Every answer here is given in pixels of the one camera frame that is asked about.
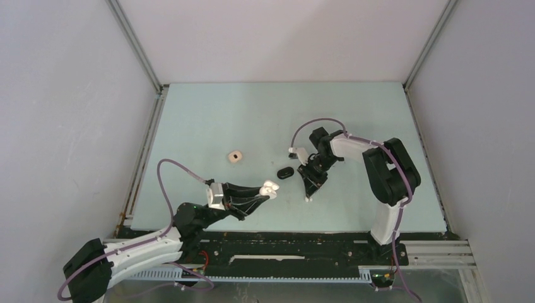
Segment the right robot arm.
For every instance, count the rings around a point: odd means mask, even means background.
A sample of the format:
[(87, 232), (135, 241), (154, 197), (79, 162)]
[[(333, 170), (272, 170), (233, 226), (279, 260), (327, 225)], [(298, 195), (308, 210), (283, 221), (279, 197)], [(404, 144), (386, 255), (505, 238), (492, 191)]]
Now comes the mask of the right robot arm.
[(385, 263), (392, 256), (390, 244), (399, 236), (403, 209), (421, 184), (420, 173), (402, 141), (391, 138), (376, 142), (343, 129), (328, 133), (324, 128), (313, 130), (309, 140), (316, 149), (313, 154), (294, 145), (288, 149), (289, 155), (300, 161), (297, 171), (307, 200), (326, 183), (328, 171), (336, 162), (352, 159), (365, 166), (371, 190), (379, 201), (370, 231), (374, 242), (367, 246), (367, 256), (373, 263)]

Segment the white earbud charging case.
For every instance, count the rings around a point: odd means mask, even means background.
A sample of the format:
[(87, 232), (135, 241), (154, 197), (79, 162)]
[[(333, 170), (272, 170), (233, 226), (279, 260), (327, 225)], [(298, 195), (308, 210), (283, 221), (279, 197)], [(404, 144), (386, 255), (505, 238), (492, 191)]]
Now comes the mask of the white earbud charging case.
[(269, 199), (275, 199), (278, 196), (277, 191), (279, 188), (280, 186), (277, 183), (266, 180), (259, 190), (259, 195), (268, 196)]

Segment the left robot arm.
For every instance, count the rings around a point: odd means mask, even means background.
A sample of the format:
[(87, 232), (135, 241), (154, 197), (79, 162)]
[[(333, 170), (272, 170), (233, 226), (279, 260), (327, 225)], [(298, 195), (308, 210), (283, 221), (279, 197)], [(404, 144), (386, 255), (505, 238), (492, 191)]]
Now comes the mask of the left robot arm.
[(182, 203), (168, 226), (134, 239), (104, 244), (86, 242), (64, 265), (66, 282), (58, 299), (95, 302), (119, 282), (140, 271), (164, 263), (198, 258), (201, 233), (210, 225), (232, 216), (244, 220), (264, 202), (277, 197), (279, 185), (265, 181), (260, 187), (207, 182), (205, 205)]

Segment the black earbud charging case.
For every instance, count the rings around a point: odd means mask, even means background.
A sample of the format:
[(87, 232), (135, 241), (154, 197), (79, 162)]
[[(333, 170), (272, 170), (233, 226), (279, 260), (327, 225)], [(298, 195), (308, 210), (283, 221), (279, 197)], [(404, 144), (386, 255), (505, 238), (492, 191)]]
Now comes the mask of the black earbud charging case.
[(289, 177), (292, 177), (294, 173), (295, 173), (295, 170), (293, 167), (284, 167), (282, 169), (279, 169), (279, 171), (277, 171), (276, 176), (278, 179), (284, 180)]

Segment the pink earbud charging case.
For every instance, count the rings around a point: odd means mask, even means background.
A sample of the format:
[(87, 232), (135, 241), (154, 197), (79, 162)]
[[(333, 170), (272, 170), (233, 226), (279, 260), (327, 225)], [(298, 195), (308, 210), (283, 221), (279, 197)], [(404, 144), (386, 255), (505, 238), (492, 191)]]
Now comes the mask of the pink earbud charging case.
[(230, 163), (237, 163), (243, 159), (243, 154), (239, 150), (232, 151), (228, 154), (228, 160)]

